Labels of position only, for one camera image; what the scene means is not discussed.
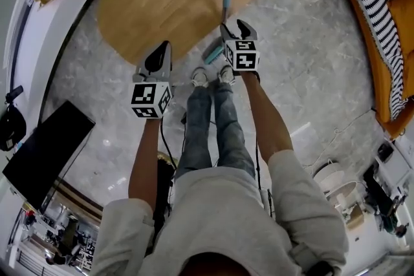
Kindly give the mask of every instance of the jeans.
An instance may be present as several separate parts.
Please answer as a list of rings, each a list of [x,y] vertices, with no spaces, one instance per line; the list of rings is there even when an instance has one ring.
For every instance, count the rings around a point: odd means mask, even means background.
[[[237,121],[232,94],[232,88],[227,83],[220,83],[213,92],[219,148],[217,166],[243,169],[255,178],[254,163],[245,147],[245,136]],[[189,171],[212,166],[207,143],[211,109],[208,89],[196,87],[187,101],[186,140],[175,179]]]

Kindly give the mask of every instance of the sneaker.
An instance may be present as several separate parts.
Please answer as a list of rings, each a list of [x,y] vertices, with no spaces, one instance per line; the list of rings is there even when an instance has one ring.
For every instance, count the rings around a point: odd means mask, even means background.
[[[202,67],[196,68],[191,75],[191,82],[195,87],[207,87],[208,79],[206,70]]]
[[[233,75],[233,68],[229,65],[224,66],[219,74],[220,83],[227,83],[233,85],[235,83],[235,78]]]

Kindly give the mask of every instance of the gray sweatshirt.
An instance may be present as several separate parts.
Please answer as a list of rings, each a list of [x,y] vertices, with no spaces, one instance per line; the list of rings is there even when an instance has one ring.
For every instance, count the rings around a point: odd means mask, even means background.
[[[293,151],[274,154],[268,166],[276,222],[244,170],[192,171],[177,180],[174,210],[145,258],[153,234],[150,206],[140,199],[111,202],[103,210],[91,276],[178,276],[190,257],[207,252],[233,259],[251,276],[302,275],[293,248],[306,248],[305,255],[339,274],[348,250],[341,216]]]

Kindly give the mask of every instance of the gray tile floor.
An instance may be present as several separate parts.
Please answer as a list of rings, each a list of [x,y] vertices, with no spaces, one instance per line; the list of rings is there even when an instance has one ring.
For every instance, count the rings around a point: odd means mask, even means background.
[[[127,196],[144,122],[129,108],[135,68],[102,40],[96,24],[97,2],[88,9],[63,54],[43,119],[68,99],[96,122],[66,180],[105,205]],[[259,34],[262,85],[286,121],[301,163],[307,166],[318,161],[317,167],[332,158],[361,173],[372,161],[383,132],[369,111],[374,105],[371,74],[347,0],[255,0],[230,18],[230,27],[235,28],[236,18],[249,22]],[[173,82],[178,87],[164,118],[164,132],[176,158],[184,134],[179,120],[192,91],[190,74],[201,64],[202,50],[216,36],[217,30],[174,63]],[[209,68],[209,75],[215,76],[215,67],[219,63]],[[234,103],[246,147],[254,158],[255,129],[241,80],[234,86]],[[209,146],[214,163],[218,157],[214,125]],[[161,138],[158,148],[166,152]],[[263,162],[261,168],[263,181],[269,185]]]

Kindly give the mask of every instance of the forearm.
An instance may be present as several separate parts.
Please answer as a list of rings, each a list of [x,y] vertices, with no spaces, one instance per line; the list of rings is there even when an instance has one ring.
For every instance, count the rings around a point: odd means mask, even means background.
[[[155,210],[157,201],[157,153],[160,120],[147,120],[141,142],[136,152],[129,179],[129,198],[146,201]]]
[[[292,140],[283,118],[267,97],[256,76],[251,72],[242,72],[241,76],[250,100],[260,153],[268,163],[274,153],[285,149],[293,150]]]

